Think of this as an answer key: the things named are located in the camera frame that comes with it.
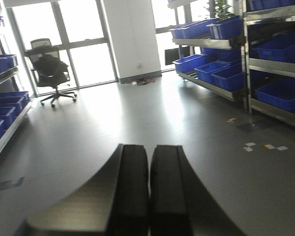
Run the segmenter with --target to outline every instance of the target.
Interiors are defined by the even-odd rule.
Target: floor marking
[[[251,146],[254,146],[256,144],[255,143],[246,143],[245,145],[248,146],[248,147],[251,147]]]
[[[276,148],[275,146],[273,146],[273,145],[271,145],[271,144],[264,145],[264,147],[265,147],[266,149],[275,149],[275,148]]]
[[[277,147],[276,149],[278,149],[279,151],[284,151],[284,150],[287,150],[288,148],[285,146],[280,146],[280,147]]]

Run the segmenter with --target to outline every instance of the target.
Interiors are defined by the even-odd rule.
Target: gray floor
[[[14,187],[0,191],[0,236],[13,235],[26,216],[78,188],[119,143],[144,145],[149,161],[157,144],[182,145],[248,236],[295,236],[295,128],[250,115],[242,103],[175,72],[146,86],[113,83],[78,94],[76,103],[60,98],[55,109],[38,103],[1,153],[0,183],[11,180]],[[246,143],[256,144],[253,151]]]

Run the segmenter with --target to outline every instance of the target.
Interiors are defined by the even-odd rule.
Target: office chair
[[[51,96],[44,98],[43,101],[52,98],[51,106],[55,107],[53,102],[59,97],[70,97],[76,102],[75,92],[59,92],[58,85],[70,81],[68,65],[60,60],[59,48],[52,46],[49,39],[37,39],[31,42],[33,47],[29,53],[29,59],[33,65],[32,73],[38,87],[52,87],[56,90]]]

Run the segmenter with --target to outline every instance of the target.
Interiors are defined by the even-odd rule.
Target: shelf rack
[[[206,89],[211,90],[212,92],[230,100],[230,101],[237,101],[241,100],[245,96],[245,89],[237,90],[234,92],[229,92],[225,89],[219,88],[215,85],[209,84],[205,81],[199,80],[196,71],[190,71],[187,73],[181,73],[177,71],[177,74],[184,79],[187,79],[195,84],[198,84]]]
[[[196,0],[175,0],[171,2],[168,7],[169,8],[177,8],[179,6],[184,6],[187,5],[193,1]],[[205,47],[205,48],[215,48],[215,49],[224,49],[224,50],[231,50],[237,47],[240,47],[243,45],[243,37],[238,36],[235,38],[223,40],[223,39],[211,39],[209,34],[202,35],[197,38],[193,39],[177,39],[173,38],[173,42],[177,45],[186,45],[186,46],[192,46],[192,47]],[[181,76],[184,79],[187,79],[188,81],[191,81],[197,85],[200,85],[206,89],[211,90],[212,92],[230,100],[230,101],[236,101],[236,100],[241,100],[245,98],[246,90],[245,89],[240,89],[238,91],[234,92],[229,92],[225,89],[219,88],[215,85],[209,84],[205,81],[199,80],[197,73],[195,71],[189,71],[187,73],[181,73],[177,71],[177,74]]]
[[[5,131],[4,135],[0,138],[0,153],[5,147],[5,145],[8,143],[8,141],[11,139],[14,132],[20,126],[21,122],[24,120],[25,115],[27,114],[30,108],[31,108],[31,102],[29,102],[26,105],[26,107],[23,108],[21,113],[16,117],[16,119],[11,124],[11,126]]]
[[[0,26],[0,35],[5,35],[5,28]],[[7,71],[0,74],[0,85],[4,83],[5,81],[13,78],[15,75],[19,73],[19,68],[17,66],[8,69]],[[14,122],[11,124],[11,126],[5,130],[3,136],[0,138],[0,153],[5,147],[5,145],[8,143],[10,138],[13,136],[23,119],[25,118],[25,115],[31,108],[31,102],[29,102],[26,107],[23,108],[22,112],[16,117]]]
[[[259,111],[276,119],[279,119],[285,123],[295,126],[295,114],[280,108],[271,106],[262,101],[255,99],[252,96],[251,80],[249,76],[249,70],[264,71],[276,75],[283,75],[295,78],[295,64],[263,59],[254,59],[249,57],[249,42],[256,40],[256,36],[251,37],[249,41],[249,29],[248,26],[275,23],[272,28],[280,27],[284,24],[295,22],[295,5],[278,7],[273,9],[266,9],[260,11],[246,11],[246,0],[240,2],[243,14],[243,25],[244,25],[244,36],[245,36],[245,59],[246,59],[246,70],[247,70],[247,85],[248,85],[248,107],[249,112],[253,110]]]

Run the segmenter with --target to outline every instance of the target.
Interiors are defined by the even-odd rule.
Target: white wall
[[[102,0],[102,4],[118,78],[160,71],[151,1]]]

